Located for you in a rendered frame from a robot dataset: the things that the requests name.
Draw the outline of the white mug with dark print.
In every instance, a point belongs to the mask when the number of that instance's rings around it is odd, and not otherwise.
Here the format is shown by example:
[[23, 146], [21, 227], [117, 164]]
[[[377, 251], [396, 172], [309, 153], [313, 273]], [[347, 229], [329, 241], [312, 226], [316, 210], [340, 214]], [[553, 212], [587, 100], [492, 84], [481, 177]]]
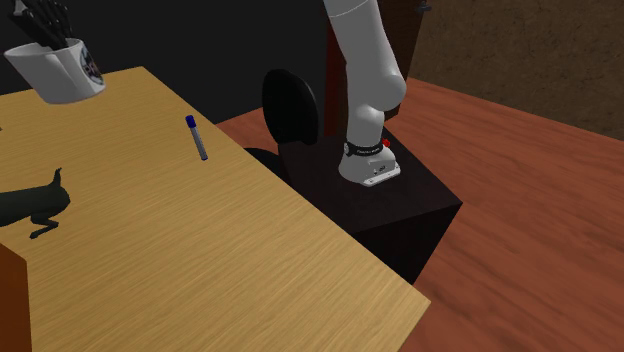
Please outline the white mug with dark print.
[[48, 104], [69, 104], [98, 95], [106, 83], [85, 43], [76, 38], [68, 38], [67, 43], [58, 50], [25, 44], [7, 50], [4, 57]]

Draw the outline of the dark robot stand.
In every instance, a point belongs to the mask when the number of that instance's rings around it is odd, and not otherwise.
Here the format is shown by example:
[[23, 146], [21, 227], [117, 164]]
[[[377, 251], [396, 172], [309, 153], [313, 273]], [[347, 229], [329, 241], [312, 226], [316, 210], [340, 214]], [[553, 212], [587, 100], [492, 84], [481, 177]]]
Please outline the dark robot stand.
[[343, 139], [278, 146], [287, 183], [410, 284], [415, 283], [462, 201], [390, 131], [400, 174], [366, 187], [340, 176]]

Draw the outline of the black animal figure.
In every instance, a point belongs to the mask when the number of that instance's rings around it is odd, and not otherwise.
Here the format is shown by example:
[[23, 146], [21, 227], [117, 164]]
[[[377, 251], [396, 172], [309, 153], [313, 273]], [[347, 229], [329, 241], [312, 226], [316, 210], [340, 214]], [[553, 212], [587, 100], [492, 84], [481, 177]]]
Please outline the black animal figure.
[[0, 192], [0, 227], [30, 218], [33, 224], [42, 226], [29, 236], [36, 239], [58, 227], [59, 223], [52, 217], [63, 212], [70, 203], [69, 193], [61, 184], [61, 168], [58, 168], [47, 185]]

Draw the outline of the light wooden desk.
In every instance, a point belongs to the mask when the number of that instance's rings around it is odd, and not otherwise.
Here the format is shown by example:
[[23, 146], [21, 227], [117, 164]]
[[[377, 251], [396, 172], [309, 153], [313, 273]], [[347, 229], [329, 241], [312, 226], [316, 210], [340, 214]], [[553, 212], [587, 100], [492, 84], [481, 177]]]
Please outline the light wooden desk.
[[0, 96], [0, 192], [71, 202], [28, 265], [33, 352], [397, 352], [428, 299], [142, 67], [49, 105]]

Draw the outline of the blue and grey pen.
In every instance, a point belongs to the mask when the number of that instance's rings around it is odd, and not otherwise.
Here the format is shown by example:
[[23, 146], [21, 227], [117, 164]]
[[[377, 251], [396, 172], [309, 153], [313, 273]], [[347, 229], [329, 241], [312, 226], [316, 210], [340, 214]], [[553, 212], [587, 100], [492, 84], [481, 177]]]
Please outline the blue and grey pen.
[[198, 153], [200, 155], [200, 158], [203, 161], [207, 160], [208, 159], [208, 155], [207, 155], [205, 146], [203, 144], [203, 141], [201, 139], [200, 133], [198, 131], [197, 124], [195, 122], [194, 116], [193, 115], [187, 115], [185, 117], [185, 121], [187, 123], [187, 126], [190, 129], [190, 132], [192, 134], [192, 137], [193, 137], [194, 143], [196, 145], [196, 148], [198, 150]]

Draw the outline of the black office chair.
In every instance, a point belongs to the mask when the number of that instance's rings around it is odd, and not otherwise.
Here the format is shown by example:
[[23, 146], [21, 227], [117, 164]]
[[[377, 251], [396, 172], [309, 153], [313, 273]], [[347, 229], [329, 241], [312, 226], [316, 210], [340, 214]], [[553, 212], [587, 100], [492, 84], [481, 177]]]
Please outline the black office chair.
[[268, 71], [262, 84], [262, 106], [268, 131], [278, 145], [317, 143], [318, 107], [304, 79], [286, 69]]

